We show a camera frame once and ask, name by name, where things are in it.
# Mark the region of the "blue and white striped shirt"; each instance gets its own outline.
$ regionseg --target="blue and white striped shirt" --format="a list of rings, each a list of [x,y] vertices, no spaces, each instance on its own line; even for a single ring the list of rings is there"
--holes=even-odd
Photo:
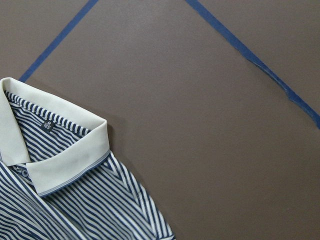
[[[8,77],[0,80],[0,239],[175,236],[110,151],[105,119]]]

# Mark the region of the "shirt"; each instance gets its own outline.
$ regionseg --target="shirt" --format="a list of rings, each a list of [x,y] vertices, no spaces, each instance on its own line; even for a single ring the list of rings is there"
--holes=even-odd
[[[0,80],[0,239],[175,236],[110,150],[105,119],[7,77]]]

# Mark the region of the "brown background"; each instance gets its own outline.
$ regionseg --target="brown background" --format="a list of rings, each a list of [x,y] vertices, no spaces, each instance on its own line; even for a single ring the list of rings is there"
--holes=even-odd
[[[18,79],[85,0],[1,1]],[[320,113],[320,3],[202,0]],[[27,81],[109,123],[179,240],[320,239],[320,131],[183,0],[100,0]]]

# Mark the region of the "blue line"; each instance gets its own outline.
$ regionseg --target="blue line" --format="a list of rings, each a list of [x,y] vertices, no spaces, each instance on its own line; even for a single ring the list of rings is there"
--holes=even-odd
[[[301,97],[299,97],[280,77],[278,77],[267,65],[265,65],[249,48],[246,47],[235,35],[232,34],[211,12],[209,12],[198,0],[185,0],[201,17],[217,30],[242,56],[255,64],[264,73],[271,77],[286,93],[289,100],[304,110],[320,129],[320,116]]]
[[[65,39],[65,37],[74,29],[81,19],[90,11],[98,0],[89,0],[83,8],[74,16],[74,18],[65,26],[58,36],[50,45],[41,53],[40,56],[32,63],[27,71],[20,77],[19,81],[25,82],[34,73],[35,70],[46,60],[46,58],[56,49],[56,47]]]

